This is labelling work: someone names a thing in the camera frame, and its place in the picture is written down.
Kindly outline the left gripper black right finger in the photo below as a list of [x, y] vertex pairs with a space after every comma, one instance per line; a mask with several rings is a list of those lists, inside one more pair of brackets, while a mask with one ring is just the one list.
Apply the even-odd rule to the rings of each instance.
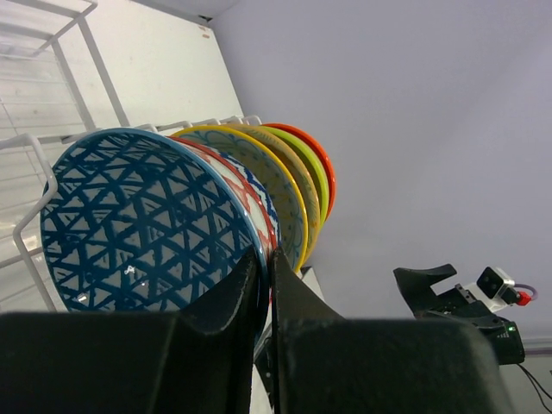
[[347, 319], [274, 251], [278, 413], [511, 413], [489, 341], [445, 318]]

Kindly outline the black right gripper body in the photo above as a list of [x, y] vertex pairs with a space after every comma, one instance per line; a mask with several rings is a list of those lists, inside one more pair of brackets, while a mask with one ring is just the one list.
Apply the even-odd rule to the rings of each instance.
[[416, 318], [440, 317], [476, 328], [491, 344], [499, 365], [521, 364], [525, 350], [516, 323], [497, 314], [496, 299], [506, 306], [518, 304], [522, 294], [507, 286], [502, 296], [489, 301], [485, 293], [455, 285], [433, 297], [416, 300]]

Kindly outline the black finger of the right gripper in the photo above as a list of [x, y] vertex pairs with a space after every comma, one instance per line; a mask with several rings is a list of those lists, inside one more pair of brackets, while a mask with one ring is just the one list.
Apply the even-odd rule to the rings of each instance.
[[398, 290], [415, 318], [437, 309], [442, 300], [432, 286], [457, 274], [451, 264], [429, 269], [399, 267], [393, 270]]

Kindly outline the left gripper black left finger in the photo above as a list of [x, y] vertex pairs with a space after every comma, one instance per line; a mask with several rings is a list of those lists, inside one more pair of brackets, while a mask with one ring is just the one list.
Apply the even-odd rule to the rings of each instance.
[[2, 412], [248, 412], [259, 276], [248, 251], [183, 310], [2, 314]]

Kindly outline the teal triangle pattern bowl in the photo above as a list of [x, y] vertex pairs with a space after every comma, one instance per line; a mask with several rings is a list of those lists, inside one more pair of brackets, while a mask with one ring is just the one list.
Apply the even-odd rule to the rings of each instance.
[[53, 165], [41, 210], [43, 254], [69, 311], [177, 311], [257, 260], [254, 326], [267, 319], [267, 256], [252, 215], [216, 168], [140, 129], [104, 129]]

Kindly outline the red rim zigzag bowl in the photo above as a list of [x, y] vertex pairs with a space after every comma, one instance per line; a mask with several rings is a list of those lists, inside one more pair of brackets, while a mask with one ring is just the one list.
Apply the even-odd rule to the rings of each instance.
[[172, 139], [199, 155], [223, 177], [253, 220], [266, 260], [269, 260], [281, 236], [278, 215], [265, 187], [234, 157], [184, 138]]

